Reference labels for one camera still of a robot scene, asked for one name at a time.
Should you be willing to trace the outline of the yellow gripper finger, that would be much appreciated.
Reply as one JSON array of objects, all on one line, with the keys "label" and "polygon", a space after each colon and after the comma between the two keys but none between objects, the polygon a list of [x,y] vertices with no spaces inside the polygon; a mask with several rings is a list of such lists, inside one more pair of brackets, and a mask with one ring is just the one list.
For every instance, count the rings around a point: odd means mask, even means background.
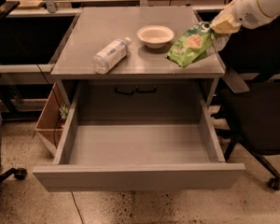
[{"label": "yellow gripper finger", "polygon": [[217,34],[234,34],[241,28],[241,23],[238,22],[232,15],[216,16],[211,22],[211,29]]},{"label": "yellow gripper finger", "polygon": [[235,5],[236,0],[232,0],[231,2],[229,2],[221,11],[221,14],[223,16],[229,16],[230,14],[232,14],[232,9]]}]

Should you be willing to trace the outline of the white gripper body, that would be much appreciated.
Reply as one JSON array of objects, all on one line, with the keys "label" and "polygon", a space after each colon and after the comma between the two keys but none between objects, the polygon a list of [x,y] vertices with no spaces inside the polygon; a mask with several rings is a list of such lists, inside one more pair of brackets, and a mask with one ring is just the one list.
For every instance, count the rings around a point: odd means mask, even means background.
[{"label": "white gripper body", "polygon": [[256,29],[271,22],[271,18],[261,10],[258,0],[234,0],[232,13],[247,29]]}]

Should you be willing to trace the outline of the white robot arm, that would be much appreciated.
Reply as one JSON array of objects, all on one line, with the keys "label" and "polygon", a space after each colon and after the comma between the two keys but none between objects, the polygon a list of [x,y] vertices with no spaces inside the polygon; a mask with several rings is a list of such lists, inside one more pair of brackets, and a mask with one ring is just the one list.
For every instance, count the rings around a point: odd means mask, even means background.
[{"label": "white robot arm", "polygon": [[280,16],[280,0],[232,0],[211,21],[217,34],[234,34],[241,27],[256,29]]}]

